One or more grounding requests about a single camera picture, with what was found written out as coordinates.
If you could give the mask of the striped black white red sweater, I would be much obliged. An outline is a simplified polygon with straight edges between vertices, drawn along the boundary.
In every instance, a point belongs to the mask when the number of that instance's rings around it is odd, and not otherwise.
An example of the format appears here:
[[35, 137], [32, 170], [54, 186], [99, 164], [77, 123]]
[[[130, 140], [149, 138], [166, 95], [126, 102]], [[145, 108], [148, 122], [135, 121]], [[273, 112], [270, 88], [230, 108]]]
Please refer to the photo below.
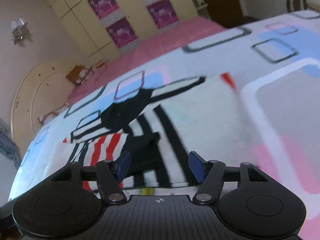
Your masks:
[[235, 165], [250, 157], [252, 140], [230, 75], [199, 76], [142, 88], [111, 104], [55, 147], [47, 174], [73, 161], [94, 166], [127, 151], [131, 166], [122, 187], [195, 186], [191, 151]]

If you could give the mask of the orange patterned pillow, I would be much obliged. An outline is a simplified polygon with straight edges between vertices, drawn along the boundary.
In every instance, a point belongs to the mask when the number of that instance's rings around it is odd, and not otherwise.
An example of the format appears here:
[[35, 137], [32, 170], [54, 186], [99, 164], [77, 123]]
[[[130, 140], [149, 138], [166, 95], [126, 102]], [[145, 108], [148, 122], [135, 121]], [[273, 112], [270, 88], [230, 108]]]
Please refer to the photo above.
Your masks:
[[93, 66], [86, 68], [85, 66], [76, 65], [67, 75], [66, 79], [75, 85], [81, 85], [88, 80], [94, 73]]

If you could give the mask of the grey blue curtain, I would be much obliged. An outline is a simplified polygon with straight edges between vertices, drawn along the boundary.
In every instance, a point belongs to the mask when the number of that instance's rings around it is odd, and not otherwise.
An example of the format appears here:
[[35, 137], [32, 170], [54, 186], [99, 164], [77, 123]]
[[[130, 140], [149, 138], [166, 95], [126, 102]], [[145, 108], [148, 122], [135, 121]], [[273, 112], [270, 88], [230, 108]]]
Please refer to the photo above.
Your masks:
[[18, 146], [12, 140], [9, 134], [9, 126], [1, 119], [1, 131], [0, 131], [0, 147], [1, 154], [7, 159], [13, 161], [16, 169], [20, 167], [21, 157]]

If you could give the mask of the cream wooden headboard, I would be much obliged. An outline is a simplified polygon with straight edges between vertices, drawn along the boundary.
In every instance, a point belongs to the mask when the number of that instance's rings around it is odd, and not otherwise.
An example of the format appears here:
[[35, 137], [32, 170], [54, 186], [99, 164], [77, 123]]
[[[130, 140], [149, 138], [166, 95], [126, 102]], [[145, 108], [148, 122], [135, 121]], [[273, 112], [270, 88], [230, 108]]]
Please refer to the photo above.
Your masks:
[[37, 118], [64, 104], [74, 84], [66, 75], [77, 65], [75, 60], [55, 59], [33, 68], [22, 80], [11, 110], [11, 136], [24, 152], [41, 124]]

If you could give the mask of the patterned grey bed sheet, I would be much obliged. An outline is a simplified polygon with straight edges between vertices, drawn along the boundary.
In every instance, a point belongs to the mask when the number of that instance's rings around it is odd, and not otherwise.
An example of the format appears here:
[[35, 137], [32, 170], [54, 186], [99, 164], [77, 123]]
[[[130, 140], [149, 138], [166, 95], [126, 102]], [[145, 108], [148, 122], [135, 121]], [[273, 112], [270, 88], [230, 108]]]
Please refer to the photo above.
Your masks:
[[319, 12], [97, 70], [35, 134], [22, 239], [319, 239]]

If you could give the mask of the purple poster lower left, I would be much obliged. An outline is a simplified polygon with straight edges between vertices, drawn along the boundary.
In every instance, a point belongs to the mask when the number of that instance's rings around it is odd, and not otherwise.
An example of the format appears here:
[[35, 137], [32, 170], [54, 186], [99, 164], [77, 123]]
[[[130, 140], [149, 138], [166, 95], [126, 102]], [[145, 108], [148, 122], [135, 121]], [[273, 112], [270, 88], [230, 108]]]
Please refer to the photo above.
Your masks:
[[126, 18], [122, 18], [106, 28], [117, 48], [123, 48], [135, 41], [137, 36]]

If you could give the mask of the pink bed sheet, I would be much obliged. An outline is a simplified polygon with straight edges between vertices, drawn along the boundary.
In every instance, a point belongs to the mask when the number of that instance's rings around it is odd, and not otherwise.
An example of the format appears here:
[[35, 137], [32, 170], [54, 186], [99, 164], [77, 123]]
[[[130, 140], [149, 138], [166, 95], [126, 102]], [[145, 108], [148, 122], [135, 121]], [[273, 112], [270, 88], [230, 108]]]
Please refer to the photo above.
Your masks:
[[66, 103], [73, 105], [101, 86], [125, 73], [191, 42], [225, 31], [220, 24], [201, 16], [182, 21], [142, 42], [132, 51], [113, 61], [97, 62], [93, 74], [82, 84], [75, 86]]

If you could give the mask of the cream yellow wardrobe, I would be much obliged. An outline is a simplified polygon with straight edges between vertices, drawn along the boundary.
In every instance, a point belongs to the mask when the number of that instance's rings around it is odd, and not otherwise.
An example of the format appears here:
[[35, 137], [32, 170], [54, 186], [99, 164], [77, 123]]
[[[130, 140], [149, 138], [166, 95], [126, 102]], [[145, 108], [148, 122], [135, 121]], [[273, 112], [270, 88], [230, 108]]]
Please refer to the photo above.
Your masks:
[[[119, 9], [102, 20], [96, 16], [88, 0], [46, 1], [84, 55], [93, 63], [101, 59], [113, 61], [119, 55], [135, 49], [147, 38], [197, 16], [192, 0], [169, 0], [178, 16], [178, 21], [158, 29], [147, 7], [161, 0], [116, 0]], [[137, 39], [119, 49], [106, 28], [122, 18], [127, 19]]]

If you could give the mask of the purple poster lower right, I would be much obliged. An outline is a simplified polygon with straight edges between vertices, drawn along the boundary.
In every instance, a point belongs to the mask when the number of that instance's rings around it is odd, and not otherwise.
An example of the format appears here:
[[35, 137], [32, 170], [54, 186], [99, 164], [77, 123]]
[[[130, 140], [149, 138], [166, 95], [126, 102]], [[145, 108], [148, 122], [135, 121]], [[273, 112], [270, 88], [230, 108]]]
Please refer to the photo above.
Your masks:
[[161, 0], [147, 7], [158, 29], [178, 21], [178, 16], [169, 0]]

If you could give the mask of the purple poster upper left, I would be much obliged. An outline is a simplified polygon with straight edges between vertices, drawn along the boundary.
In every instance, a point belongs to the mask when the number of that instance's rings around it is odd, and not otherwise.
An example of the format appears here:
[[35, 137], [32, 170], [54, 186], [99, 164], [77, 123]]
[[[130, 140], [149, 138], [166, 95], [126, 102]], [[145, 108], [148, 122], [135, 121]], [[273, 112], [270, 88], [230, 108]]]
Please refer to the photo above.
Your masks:
[[99, 20], [119, 9], [116, 0], [88, 0], [88, 4]]

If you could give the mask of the dark brown door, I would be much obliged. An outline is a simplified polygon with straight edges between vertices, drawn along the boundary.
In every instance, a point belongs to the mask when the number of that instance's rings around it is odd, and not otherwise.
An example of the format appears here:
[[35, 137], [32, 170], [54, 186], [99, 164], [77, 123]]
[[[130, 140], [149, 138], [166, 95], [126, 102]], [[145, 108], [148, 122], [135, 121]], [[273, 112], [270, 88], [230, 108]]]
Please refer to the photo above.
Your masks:
[[204, 0], [210, 18], [225, 28], [234, 28], [244, 23], [244, 14], [239, 0]]

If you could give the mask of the wall lamp fixture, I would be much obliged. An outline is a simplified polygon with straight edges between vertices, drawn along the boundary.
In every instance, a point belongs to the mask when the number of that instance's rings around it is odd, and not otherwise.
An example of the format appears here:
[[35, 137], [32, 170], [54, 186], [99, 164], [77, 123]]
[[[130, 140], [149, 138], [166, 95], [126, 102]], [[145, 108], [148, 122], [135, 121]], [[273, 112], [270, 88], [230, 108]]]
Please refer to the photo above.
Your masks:
[[17, 21], [12, 21], [10, 27], [12, 33], [11, 41], [13, 44], [21, 42], [24, 37], [29, 34], [28, 22], [23, 18], [19, 18]]

